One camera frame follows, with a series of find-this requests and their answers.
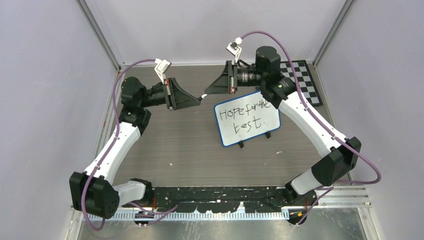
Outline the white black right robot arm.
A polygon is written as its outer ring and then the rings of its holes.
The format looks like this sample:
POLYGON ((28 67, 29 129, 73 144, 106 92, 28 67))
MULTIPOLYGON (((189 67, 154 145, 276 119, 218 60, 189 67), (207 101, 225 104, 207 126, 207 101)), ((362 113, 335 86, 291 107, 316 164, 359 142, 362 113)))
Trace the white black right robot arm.
POLYGON ((296 75, 282 71, 281 56, 272 46, 260 46, 255 62, 240 59, 242 48, 235 42, 227 46, 234 60, 225 63, 221 75, 206 89, 206 94, 234 94, 238 87, 257 87, 264 99, 289 117, 308 137, 321 160, 289 181, 283 195, 291 205, 299 205, 306 194, 318 187, 330 187, 357 164, 361 142, 348 138, 326 121, 308 102, 296 75))

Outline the white black marker pen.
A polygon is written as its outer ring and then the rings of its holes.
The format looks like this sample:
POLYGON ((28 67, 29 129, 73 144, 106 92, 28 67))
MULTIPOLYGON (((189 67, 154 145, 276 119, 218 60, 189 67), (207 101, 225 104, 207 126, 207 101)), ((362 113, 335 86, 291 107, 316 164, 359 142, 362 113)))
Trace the white black marker pen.
POLYGON ((201 95, 201 96, 198 98, 198 100, 199 100, 199 101, 203 100, 203 99, 204 99, 207 95, 208 95, 208 94, 203 94, 203 95, 201 95))

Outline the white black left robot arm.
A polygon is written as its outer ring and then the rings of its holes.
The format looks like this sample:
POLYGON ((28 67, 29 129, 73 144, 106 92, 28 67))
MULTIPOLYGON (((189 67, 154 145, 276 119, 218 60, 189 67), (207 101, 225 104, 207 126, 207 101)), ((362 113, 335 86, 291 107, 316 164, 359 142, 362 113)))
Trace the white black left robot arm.
POLYGON ((132 178, 114 185, 118 168, 135 142, 145 132, 151 119, 149 107, 165 105, 170 111, 196 107, 205 94, 195 97, 182 89, 174 77, 147 88, 136 77, 123 80, 120 100, 122 109, 117 125, 94 161, 69 179, 72 205, 83 215, 110 219, 120 206, 131 202, 148 207, 154 200, 152 183, 132 178))

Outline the blue framed whiteboard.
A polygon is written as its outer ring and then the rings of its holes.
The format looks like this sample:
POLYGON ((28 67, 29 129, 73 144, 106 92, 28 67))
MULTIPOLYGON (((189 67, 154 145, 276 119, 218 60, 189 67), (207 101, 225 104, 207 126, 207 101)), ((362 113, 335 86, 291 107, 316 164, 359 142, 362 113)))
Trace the blue framed whiteboard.
POLYGON ((277 130, 280 112, 258 90, 214 106, 213 112, 224 147, 277 130))

